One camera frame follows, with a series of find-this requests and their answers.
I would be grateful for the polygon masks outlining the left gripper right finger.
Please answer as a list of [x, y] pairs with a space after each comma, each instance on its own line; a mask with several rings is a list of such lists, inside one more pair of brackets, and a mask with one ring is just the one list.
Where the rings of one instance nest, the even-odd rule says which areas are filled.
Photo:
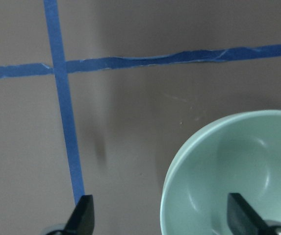
[[227, 224], [233, 235], [276, 235], [240, 193], [229, 193]]

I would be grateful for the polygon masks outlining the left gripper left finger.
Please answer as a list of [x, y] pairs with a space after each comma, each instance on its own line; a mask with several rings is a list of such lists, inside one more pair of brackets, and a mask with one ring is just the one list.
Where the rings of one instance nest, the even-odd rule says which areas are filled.
[[63, 235], [92, 235], [95, 227], [93, 195], [81, 196], [68, 222]]

